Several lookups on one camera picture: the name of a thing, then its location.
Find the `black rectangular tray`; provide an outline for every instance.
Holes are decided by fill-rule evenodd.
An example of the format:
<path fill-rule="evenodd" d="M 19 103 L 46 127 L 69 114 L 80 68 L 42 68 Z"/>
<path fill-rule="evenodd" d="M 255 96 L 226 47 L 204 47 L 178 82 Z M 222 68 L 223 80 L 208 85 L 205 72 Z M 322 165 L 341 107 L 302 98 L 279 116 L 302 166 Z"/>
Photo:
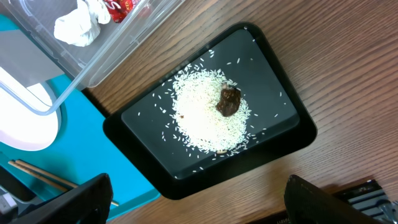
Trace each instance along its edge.
<path fill-rule="evenodd" d="M 201 69 L 222 69 L 227 79 L 238 83 L 252 110 L 246 130 L 256 135 L 256 139 L 250 138 L 247 150 L 241 148 L 233 156 L 205 154 L 195 148 L 187 152 L 180 141 L 173 139 L 178 132 L 169 116 L 172 99 L 165 91 L 172 89 L 168 80 L 174 80 L 173 76 L 189 63 L 200 65 Z M 167 112 L 162 113 L 160 106 Z M 194 194 L 297 151 L 308 146 L 317 135 L 315 124 L 264 34 L 247 22 L 224 31 L 107 118 L 104 132 L 154 187 L 171 199 Z"/>

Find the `clear plastic container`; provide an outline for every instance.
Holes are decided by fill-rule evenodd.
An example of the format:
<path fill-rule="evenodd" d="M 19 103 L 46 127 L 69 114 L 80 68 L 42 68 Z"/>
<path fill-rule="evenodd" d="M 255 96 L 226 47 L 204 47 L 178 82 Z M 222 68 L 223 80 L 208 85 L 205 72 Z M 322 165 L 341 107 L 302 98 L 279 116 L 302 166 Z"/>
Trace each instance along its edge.
<path fill-rule="evenodd" d="M 141 0 L 122 23 L 102 25 L 99 36 L 86 47 L 68 45 L 54 35 L 55 20 L 76 9 L 74 0 L 0 0 L 31 39 L 50 55 L 67 74 L 75 77 L 71 85 L 47 111 L 31 107 L 12 89 L 0 82 L 15 99 L 39 115 L 53 113 L 79 86 L 94 87 L 102 82 L 127 56 L 148 38 L 184 0 Z"/>

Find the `wooden table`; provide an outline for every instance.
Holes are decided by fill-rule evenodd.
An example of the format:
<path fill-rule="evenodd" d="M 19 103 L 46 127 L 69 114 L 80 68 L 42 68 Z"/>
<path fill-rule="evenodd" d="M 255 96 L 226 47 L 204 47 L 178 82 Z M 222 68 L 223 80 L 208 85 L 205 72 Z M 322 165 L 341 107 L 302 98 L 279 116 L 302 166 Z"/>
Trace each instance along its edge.
<path fill-rule="evenodd" d="M 398 1 L 186 0 L 90 91 L 113 113 L 239 21 L 268 38 L 318 127 L 300 151 L 112 223 L 244 223 L 284 209 L 290 174 L 336 192 L 374 178 L 398 200 Z"/>

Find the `chopstick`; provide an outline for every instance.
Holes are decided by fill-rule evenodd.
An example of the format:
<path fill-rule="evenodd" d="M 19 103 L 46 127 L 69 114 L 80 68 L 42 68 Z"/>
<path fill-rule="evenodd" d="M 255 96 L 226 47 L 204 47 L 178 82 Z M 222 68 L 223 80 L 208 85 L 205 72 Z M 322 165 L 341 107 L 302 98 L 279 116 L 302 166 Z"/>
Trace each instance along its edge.
<path fill-rule="evenodd" d="M 14 167 L 16 167 L 16 168 L 28 173 L 28 174 L 30 174 L 32 176 L 38 178 L 39 180 L 42 180 L 42 181 L 50 184 L 51 186 L 61 190 L 62 192 L 66 192 L 66 191 L 68 191 L 68 189 L 66 189 L 65 187 L 62 187 L 59 184 L 56 184 L 55 182 L 52 182 L 51 180 L 46 179 L 45 177 L 43 177 L 43 176 L 41 176 L 39 174 L 36 174 L 35 172 L 30 171 L 29 169 L 32 169 L 32 170 L 34 170 L 34 171 L 36 171 L 36 172 L 38 172 L 40 174 L 46 175 L 48 177 L 51 177 L 54 180 L 57 180 L 57 181 L 65 184 L 65 185 L 67 185 L 69 187 L 73 187 L 73 188 L 77 188 L 78 187 L 77 184 L 74 184 L 74 183 L 69 182 L 69 181 L 67 181 L 65 179 L 62 179 L 61 177 L 57 177 L 56 175 L 53 175 L 53 174 L 51 174 L 51 173 L 49 173 L 49 172 L 47 172 L 45 170 L 42 170 L 42 169 L 40 169 L 40 168 L 38 168 L 36 166 L 30 165 L 30 164 L 28 164 L 28 163 L 26 163 L 26 162 L 24 162 L 22 160 L 19 160 L 19 159 L 16 160 L 15 162 L 14 161 L 9 161 L 8 164 L 10 164 L 10 165 L 12 165 L 12 166 L 14 166 Z M 117 202 L 115 202 L 115 201 L 112 201 L 111 204 L 115 205 L 115 206 L 119 206 L 119 204 Z"/>

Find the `rice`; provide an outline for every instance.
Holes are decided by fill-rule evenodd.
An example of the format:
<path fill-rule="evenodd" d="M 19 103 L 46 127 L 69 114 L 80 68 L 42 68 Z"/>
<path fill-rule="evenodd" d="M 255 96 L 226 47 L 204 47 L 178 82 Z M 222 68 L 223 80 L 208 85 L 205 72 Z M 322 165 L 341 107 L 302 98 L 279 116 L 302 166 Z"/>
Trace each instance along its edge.
<path fill-rule="evenodd" d="M 216 110 L 222 83 L 237 84 L 222 74 L 221 69 L 202 70 L 183 74 L 173 82 L 177 96 L 172 99 L 173 118 L 188 147 L 216 152 L 231 150 L 245 140 L 246 120 L 251 112 L 246 100 L 241 99 L 238 111 L 230 117 Z"/>

